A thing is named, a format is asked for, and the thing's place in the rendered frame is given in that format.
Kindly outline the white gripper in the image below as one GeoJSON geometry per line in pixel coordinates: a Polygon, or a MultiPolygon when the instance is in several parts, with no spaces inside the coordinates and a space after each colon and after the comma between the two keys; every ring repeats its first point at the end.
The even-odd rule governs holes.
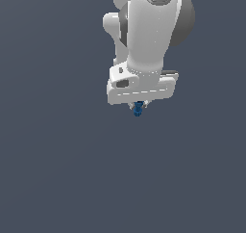
{"type": "Polygon", "coordinates": [[[143,101],[142,108],[156,99],[173,95],[179,77],[176,70],[149,71],[147,73],[129,71],[126,63],[110,68],[107,84],[108,103],[111,105],[129,103],[130,110],[137,101],[143,101]]]}

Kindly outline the small blue object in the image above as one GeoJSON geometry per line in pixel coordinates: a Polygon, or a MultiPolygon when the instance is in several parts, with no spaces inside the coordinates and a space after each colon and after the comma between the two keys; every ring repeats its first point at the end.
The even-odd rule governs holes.
{"type": "Polygon", "coordinates": [[[134,108],[134,115],[136,117],[139,117],[142,113],[142,105],[143,105],[143,102],[142,101],[137,101],[135,103],[135,108],[134,108]]]}

